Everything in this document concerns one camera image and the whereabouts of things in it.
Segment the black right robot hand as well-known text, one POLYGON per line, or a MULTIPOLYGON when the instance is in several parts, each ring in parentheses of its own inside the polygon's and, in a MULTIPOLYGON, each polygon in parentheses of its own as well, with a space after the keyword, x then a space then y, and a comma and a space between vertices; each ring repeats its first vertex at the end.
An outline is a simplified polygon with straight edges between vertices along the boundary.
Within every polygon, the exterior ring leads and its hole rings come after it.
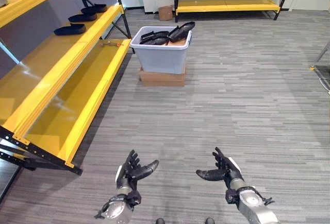
POLYGON ((216 160, 217 169, 196 170, 196 174, 200 178, 207 181, 224 181, 227 187, 234 179, 243 180, 240 170, 222 153, 219 147, 215 148, 215 152, 212 155, 216 160))

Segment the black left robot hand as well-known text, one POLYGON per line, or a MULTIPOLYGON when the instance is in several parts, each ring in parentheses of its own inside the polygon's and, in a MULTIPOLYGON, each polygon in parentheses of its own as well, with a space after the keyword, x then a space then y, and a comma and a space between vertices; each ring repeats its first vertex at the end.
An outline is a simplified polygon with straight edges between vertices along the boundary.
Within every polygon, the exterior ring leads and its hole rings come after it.
POLYGON ((132 189, 137 188, 137 182, 151 175, 158 167, 159 161, 154 160, 152 163, 141 166, 140 159, 135 150, 131 150, 126 161, 121 165, 116 174, 115 182, 117 188, 128 185, 132 189))

